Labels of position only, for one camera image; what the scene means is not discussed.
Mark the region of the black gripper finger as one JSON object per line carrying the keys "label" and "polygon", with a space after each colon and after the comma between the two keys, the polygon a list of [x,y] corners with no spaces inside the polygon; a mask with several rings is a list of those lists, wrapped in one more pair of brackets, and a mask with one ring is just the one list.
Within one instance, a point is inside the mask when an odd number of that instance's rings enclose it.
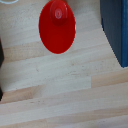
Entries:
{"label": "black gripper finger", "polygon": [[0,68],[3,64],[3,61],[4,61],[4,52],[3,52],[2,42],[0,39]]}

